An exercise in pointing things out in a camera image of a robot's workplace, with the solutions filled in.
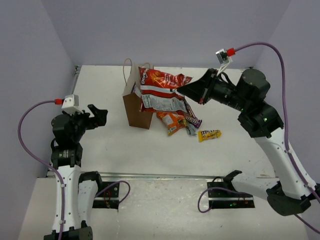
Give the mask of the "brown M&M's packet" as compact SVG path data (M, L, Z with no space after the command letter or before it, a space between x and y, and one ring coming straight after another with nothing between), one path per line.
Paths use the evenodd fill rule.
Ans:
M197 117L193 116L185 116L185 128L186 132L189 136L196 136L197 135L197 130L202 124L202 120L198 119Z

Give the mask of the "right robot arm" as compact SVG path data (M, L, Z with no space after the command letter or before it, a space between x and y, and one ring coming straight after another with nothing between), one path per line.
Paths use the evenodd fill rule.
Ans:
M270 83L256 69L246 69L237 84L223 81L210 68L194 82L177 92L204 105L215 100L240 112L238 121L260 146L275 172L275 178L262 179L234 170L223 178L227 196L252 195L266 200L281 216L298 215L319 197L320 185L306 172L285 139L285 125L277 110L265 102Z

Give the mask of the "purple Fox's candy bag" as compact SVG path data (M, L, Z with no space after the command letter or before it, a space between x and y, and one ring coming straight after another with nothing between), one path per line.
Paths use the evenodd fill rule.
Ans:
M138 98L141 97L141 91L140 88L137 86L136 83L134 83L132 89L131 89L131 93L134 93Z

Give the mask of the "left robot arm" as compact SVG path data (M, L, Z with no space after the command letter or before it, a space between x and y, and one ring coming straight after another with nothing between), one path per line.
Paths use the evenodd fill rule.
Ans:
M80 144L87 130L103 127L107 123L106 109L93 104L90 112L63 111L52 119L51 163L56 178L56 210L52 232L45 240L91 240L90 225L93 203L103 193L104 184L97 171L82 172L83 148Z

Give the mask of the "yellow M&M's packet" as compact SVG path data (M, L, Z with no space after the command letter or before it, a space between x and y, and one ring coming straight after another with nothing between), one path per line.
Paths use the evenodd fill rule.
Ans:
M206 140L217 139L222 135L220 130L199 130L198 141L201 143Z

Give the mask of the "brown paper bag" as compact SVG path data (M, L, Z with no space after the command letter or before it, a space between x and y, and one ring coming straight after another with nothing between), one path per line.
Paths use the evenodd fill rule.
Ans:
M129 61L130 63L130 71L128 78L126 78L125 73L125 65L127 61ZM134 93L131 93L134 83L136 83L139 89L141 86L139 68L153 69L154 66L149 62L145 62L143 64L136 64L130 58L126 58L124 60L122 66L122 73L125 82L125 87L123 89L122 99L129 126L148 130L151 125L153 113L140 111L142 105L141 97L137 97Z

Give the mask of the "red Doritos chip bag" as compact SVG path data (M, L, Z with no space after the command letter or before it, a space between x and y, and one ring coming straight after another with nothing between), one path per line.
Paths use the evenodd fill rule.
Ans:
M172 75L153 68L139 67L140 111L171 112L188 115L185 96L177 89L193 78L184 74Z

